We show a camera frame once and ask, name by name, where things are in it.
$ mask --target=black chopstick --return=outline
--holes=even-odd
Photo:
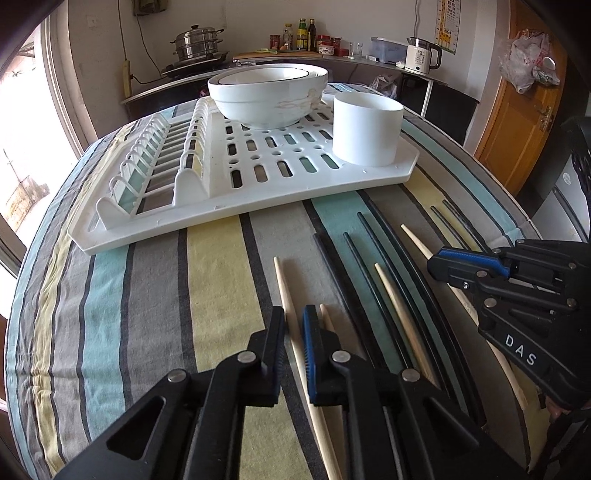
[[[458,241],[458,243],[462,246],[464,250],[471,250],[470,245],[468,245],[467,242],[462,238],[460,233],[458,233],[458,231],[454,227],[452,227],[452,224],[449,223],[449,220],[447,220],[447,218],[445,218],[441,214],[441,212],[437,210],[437,207],[435,205],[431,205],[431,211],[435,214],[437,218],[441,220],[442,224],[445,225],[445,227],[450,231],[450,233]]]
[[[386,328],[388,329],[388,333],[390,334],[392,341],[395,343],[396,348],[400,353],[400,357],[402,359],[402,363],[404,364],[404,368],[413,368],[413,361],[411,360],[411,357],[408,354],[408,350],[406,348],[406,345],[404,344],[404,340],[402,339],[402,336],[400,335],[400,332],[398,331],[398,328],[394,323],[394,319],[392,318],[392,315],[388,310],[388,306],[386,305],[386,302],[384,301],[382,294],[378,290],[378,286],[375,284],[374,279],[370,275],[369,270],[365,265],[365,262],[363,261],[363,258],[361,258],[361,254],[357,250],[357,247],[353,243],[353,240],[351,240],[349,234],[345,232],[343,233],[343,236],[345,237],[345,241],[347,242],[347,246],[351,250],[353,257],[355,257],[355,261],[357,262],[357,265],[361,270],[361,274],[363,275],[363,278],[365,279],[365,282],[367,283],[374,297],[374,300],[378,304],[379,312],[382,315],[382,318],[384,320],[384,323],[386,324]]]
[[[462,226],[466,229],[466,232],[470,234],[478,248],[484,253],[491,253],[491,248],[486,244],[485,240],[482,238],[482,235],[478,233],[478,231],[474,228],[474,225],[468,220],[466,215],[464,215],[461,211],[459,211],[454,205],[452,205],[447,199],[443,199],[443,204],[450,211],[450,213],[456,217],[457,221],[462,224]]]
[[[384,360],[384,354],[379,347],[378,341],[375,339],[374,332],[371,329],[369,320],[366,318],[363,307],[361,305],[357,306],[355,304],[356,302],[351,298],[351,295],[347,293],[348,287],[345,284],[343,277],[339,275],[338,269],[330,257],[330,254],[324,243],[325,240],[323,240],[322,237],[317,233],[313,235],[313,238],[314,243],[316,243],[316,247],[318,247],[324,265],[329,271],[330,278],[335,284],[340,301],[343,303],[343,306],[345,307],[345,310],[347,311],[347,314],[353,323],[353,328],[355,328],[355,332],[361,341],[367,358],[372,362],[375,368],[387,368],[388,366]]]
[[[365,204],[369,208],[369,211],[374,215],[380,227],[388,237],[388,240],[390,240],[390,243],[392,243],[392,246],[396,250],[396,253],[402,260],[404,267],[407,269],[411,279],[416,285],[419,295],[427,306],[427,310],[435,327],[437,328],[437,331],[439,332],[441,341],[446,351],[449,353],[450,360],[453,364],[453,369],[457,374],[458,382],[460,383],[460,387],[464,393],[470,417],[475,422],[477,422],[479,426],[485,425],[486,415],[484,408],[482,407],[480,395],[476,389],[476,384],[474,383],[474,379],[472,378],[472,374],[470,373],[470,369],[466,363],[466,358],[460,349],[460,345],[457,342],[457,338],[453,333],[452,327],[449,325],[449,322],[447,321],[441,306],[439,305],[439,302],[435,298],[435,294],[427,283],[425,276],[418,269],[416,263],[408,253],[408,250],[406,250],[406,247],[401,242],[398,235],[396,235],[394,229],[392,229],[392,226],[386,220],[384,214],[380,211],[380,209],[378,209],[377,205],[371,198],[369,198],[368,195],[364,195],[362,197],[365,201]]]
[[[361,221],[361,225],[365,228],[365,231],[368,233],[369,237],[371,238],[372,242],[374,243],[375,247],[378,249],[382,260],[386,264],[386,268],[390,273],[390,276],[394,279],[396,286],[398,287],[404,302],[408,306],[410,314],[412,315],[416,325],[418,326],[418,332],[420,334],[421,340],[423,341],[423,345],[425,345],[430,353],[431,361],[436,369],[437,380],[439,384],[443,387],[443,390],[447,393],[447,396],[452,399],[457,404],[457,395],[455,390],[453,389],[453,384],[447,371],[445,370],[445,366],[443,365],[443,361],[441,360],[441,355],[437,351],[435,344],[433,343],[433,338],[429,330],[427,329],[427,325],[425,320],[423,319],[423,315],[421,314],[420,310],[417,307],[417,303],[414,301],[413,296],[411,295],[406,283],[400,276],[398,270],[394,266],[392,259],[390,259],[388,253],[384,246],[380,243],[377,235],[369,226],[368,221],[365,219],[361,212],[357,212],[357,217]]]

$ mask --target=stainless steel pot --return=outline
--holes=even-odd
[[[199,28],[199,25],[193,25],[191,30],[177,35],[176,40],[170,43],[175,45],[179,61],[201,58],[217,52],[217,44],[222,41],[217,34],[223,31],[223,28],[216,30],[213,27]]]

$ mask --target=dish drying rack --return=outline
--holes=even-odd
[[[250,130],[210,97],[169,122],[153,114],[111,154],[68,234],[88,255],[198,223],[408,180],[418,150],[361,167],[332,153],[332,97],[295,125]]]

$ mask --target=white cylindrical cup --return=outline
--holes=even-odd
[[[333,153],[364,167],[394,162],[404,107],[374,93],[343,92],[333,107]]]

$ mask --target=electric cord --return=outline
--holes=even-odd
[[[421,0],[414,0],[414,36],[418,36],[418,25],[421,22],[421,14],[419,12]]]
[[[127,60],[127,51],[125,50],[125,39],[123,38],[123,25],[121,25],[121,0],[117,0],[117,13],[119,14],[119,32],[121,32],[121,45],[123,46],[123,56]]]
[[[159,80],[162,80],[162,78],[160,78],[160,79],[150,80],[149,82],[140,82],[140,81],[138,80],[138,78],[137,78],[135,75],[132,75],[131,77],[132,77],[132,78],[133,78],[133,79],[134,79],[136,82],[138,82],[138,83],[139,83],[139,84],[141,84],[141,85],[149,85],[150,83],[154,83],[154,82],[157,82],[157,81],[159,81]]]
[[[124,38],[124,35],[123,35],[123,25],[122,25],[122,22],[121,22],[121,0],[117,0],[117,14],[118,14],[118,17],[119,17],[119,32],[121,33],[121,46],[123,47],[123,56],[125,57],[125,60],[127,60],[127,49],[125,48],[125,38]],[[142,32],[142,27],[139,24],[139,18],[136,17],[136,19],[138,21],[139,34],[140,34],[140,36],[142,38],[142,43],[144,45],[144,49],[145,49],[146,53],[148,54],[148,57],[150,58],[150,60],[152,61],[152,63],[156,67],[156,69],[158,70],[158,73],[160,73],[160,69],[158,68],[158,66],[156,65],[156,62],[150,56],[150,53],[148,52],[148,49],[146,48],[146,44],[145,44],[145,41],[144,41],[144,35],[143,35],[143,32]],[[162,80],[162,78],[157,78],[155,80],[150,80],[149,82],[142,82],[135,75],[132,75],[131,78],[134,79],[136,82],[138,82],[141,85],[148,85],[150,83],[154,83],[154,82],[157,82],[159,80]]]
[[[152,58],[152,55],[150,55],[150,52],[148,51],[148,47],[146,47],[146,42],[144,41],[144,32],[142,32],[142,25],[141,25],[141,23],[139,23],[139,16],[136,15],[135,19],[137,20],[137,23],[138,23],[139,36],[142,39],[142,44],[144,45],[144,50],[146,51],[146,55],[152,61],[152,64],[156,68],[156,71],[158,72],[158,74],[160,74],[160,69],[158,68],[158,65],[156,65],[156,62],[154,61],[154,59]]]

